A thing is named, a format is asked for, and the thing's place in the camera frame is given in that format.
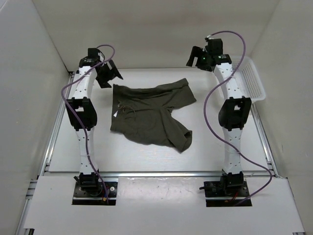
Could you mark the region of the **olive green shorts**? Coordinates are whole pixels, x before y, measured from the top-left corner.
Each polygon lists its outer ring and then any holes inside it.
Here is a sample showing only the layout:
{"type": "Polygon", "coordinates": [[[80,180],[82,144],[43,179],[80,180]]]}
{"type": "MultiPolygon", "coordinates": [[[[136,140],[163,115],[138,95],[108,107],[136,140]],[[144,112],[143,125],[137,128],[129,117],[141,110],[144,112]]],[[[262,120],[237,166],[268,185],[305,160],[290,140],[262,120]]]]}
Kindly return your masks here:
{"type": "Polygon", "coordinates": [[[173,118],[172,111],[196,101],[185,78],[154,88],[114,84],[110,130],[139,144],[184,152],[192,144],[192,131],[173,118]]]}

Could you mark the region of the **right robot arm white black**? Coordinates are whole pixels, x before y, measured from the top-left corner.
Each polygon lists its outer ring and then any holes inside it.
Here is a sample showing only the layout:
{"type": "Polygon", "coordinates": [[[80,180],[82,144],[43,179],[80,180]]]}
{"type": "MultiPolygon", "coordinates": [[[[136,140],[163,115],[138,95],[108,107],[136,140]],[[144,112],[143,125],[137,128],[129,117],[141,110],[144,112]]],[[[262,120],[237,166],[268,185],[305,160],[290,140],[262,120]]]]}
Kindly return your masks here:
{"type": "Polygon", "coordinates": [[[223,52],[222,40],[209,37],[205,40],[205,47],[192,48],[186,64],[213,72],[220,83],[224,103],[219,111],[218,121],[224,133],[225,158],[220,180],[205,183],[203,189],[210,197],[233,196],[244,186],[240,160],[241,135],[252,101],[240,91],[230,56],[223,52]]]}

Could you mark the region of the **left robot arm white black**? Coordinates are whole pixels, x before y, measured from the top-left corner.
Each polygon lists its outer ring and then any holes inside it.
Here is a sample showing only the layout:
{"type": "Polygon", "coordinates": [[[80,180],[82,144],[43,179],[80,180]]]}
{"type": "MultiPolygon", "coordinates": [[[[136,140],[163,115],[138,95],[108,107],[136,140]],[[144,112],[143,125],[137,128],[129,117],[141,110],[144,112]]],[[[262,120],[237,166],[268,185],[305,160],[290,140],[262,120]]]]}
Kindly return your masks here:
{"type": "Polygon", "coordinates": [[[109,84],[111,80],[123,77],[112,60],[115,49],[112,50],[112,56],[106,58],[101,47],[105,45],[88,48],[87,56],[79,62],[79,78],[63,87],[61,96],[79,142],[80,173],[75,180],[81,190],[92,197],[102,195],[108,198],[108,188],[94,159],[93,135],[98,118],[91,93],[95,81],[100,88],[106,89],[112,87],[109,84]]]}

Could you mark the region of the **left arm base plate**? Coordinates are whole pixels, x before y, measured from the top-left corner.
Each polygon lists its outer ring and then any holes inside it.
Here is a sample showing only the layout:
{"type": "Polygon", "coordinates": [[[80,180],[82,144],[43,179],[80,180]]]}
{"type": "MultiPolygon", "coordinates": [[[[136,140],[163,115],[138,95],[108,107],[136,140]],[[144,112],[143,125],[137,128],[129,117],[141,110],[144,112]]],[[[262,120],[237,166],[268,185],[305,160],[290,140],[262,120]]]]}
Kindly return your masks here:
{"type": "Polygon", "coordinates": [[[107,199],[101,180],[91,185],[82,185],[77,176],[75,179],[75,188],[73,192],[72,205],[85,206],[115,206],[118,191],[117,181],[106,181],[106,189],[109,197],[107,199]]]}

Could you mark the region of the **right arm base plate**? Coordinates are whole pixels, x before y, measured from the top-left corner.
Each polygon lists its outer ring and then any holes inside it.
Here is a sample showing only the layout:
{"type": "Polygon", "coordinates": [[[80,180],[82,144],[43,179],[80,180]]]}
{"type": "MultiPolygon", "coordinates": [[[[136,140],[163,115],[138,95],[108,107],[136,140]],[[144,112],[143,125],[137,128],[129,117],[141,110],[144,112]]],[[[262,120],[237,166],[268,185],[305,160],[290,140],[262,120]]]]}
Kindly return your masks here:
{"type": "Polygon", "coordinates": [[[204,181],[199,188],[205,193],[206,207],[233,207],[250,196],[246,180],[242,186],[224,189],[221,181],[204,181]]]}

